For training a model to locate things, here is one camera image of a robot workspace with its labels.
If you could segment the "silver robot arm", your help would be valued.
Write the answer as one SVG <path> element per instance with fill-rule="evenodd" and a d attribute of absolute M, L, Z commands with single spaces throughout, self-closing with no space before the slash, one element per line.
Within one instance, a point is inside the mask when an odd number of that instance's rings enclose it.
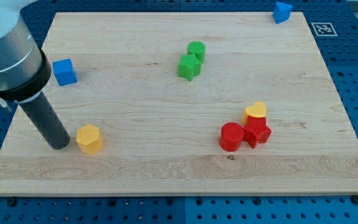
<path fill-rule="evenodd" d="M 21 16 L 34 0 L 0 0 L 0 107 L 18 104 L 49 146 L 70 142 L 62 122 L 43 93 L 52 69 Z"/>

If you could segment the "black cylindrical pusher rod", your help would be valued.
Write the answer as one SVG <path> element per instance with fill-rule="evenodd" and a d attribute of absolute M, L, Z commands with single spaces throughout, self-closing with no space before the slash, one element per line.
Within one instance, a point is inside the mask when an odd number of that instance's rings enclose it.
<path fill-rule="evenodd" d="M 52 149 L 68 145 L 70 136 L 42 91 L 19 105 Z"/>

